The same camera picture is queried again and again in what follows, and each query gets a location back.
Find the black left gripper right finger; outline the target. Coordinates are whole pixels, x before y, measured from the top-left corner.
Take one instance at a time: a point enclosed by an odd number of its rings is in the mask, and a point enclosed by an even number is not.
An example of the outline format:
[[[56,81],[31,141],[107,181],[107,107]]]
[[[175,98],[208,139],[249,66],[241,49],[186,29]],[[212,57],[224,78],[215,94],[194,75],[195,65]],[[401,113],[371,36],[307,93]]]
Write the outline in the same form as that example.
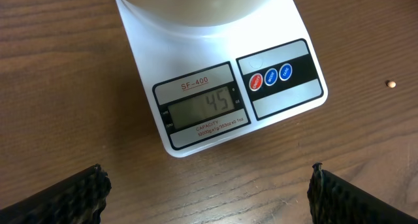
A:
[[[307,192],[314,224],[417,224],[412,217],[315,163]]]

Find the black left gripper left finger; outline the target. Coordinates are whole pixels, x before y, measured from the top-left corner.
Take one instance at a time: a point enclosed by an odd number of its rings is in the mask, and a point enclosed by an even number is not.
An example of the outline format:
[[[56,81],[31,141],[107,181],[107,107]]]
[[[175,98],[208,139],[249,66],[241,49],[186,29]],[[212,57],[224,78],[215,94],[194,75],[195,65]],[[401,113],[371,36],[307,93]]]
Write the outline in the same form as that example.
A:
[[[1,209],[1,223],[100,224],[111,188],[107,172],[96,164]]]

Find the stray soybean near scale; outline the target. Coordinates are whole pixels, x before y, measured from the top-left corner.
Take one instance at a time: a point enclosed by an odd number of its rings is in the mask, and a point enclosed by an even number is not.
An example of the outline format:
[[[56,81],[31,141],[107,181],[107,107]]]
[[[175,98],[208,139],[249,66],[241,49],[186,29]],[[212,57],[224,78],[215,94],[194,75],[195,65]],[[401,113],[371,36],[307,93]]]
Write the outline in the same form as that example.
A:
[[[394,81],[388,81],[388,82],[387,82],[387,86],[388,86],[389,88],[395,88],[395,87],[396,87],[396,82],[394,82]]]

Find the white digital kitchen scale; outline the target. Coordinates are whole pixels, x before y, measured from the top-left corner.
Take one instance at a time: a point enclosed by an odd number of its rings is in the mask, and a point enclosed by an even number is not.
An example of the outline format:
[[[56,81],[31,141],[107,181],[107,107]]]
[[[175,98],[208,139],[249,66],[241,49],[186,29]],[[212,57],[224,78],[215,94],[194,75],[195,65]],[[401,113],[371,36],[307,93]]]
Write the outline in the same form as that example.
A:
[[[168,154],[185,157],[315,107],[328,97],[293,0],[225,25],[164,21],[116,0]]]

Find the cream ceramic bowl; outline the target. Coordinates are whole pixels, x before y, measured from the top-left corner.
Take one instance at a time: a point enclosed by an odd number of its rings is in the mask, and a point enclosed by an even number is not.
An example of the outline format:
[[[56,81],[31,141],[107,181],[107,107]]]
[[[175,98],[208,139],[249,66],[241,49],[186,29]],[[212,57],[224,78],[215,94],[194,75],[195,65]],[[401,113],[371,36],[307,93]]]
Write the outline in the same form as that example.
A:
[[[269,0],[126,0],[164,20],[190,26],[222,25],[251,14]]]

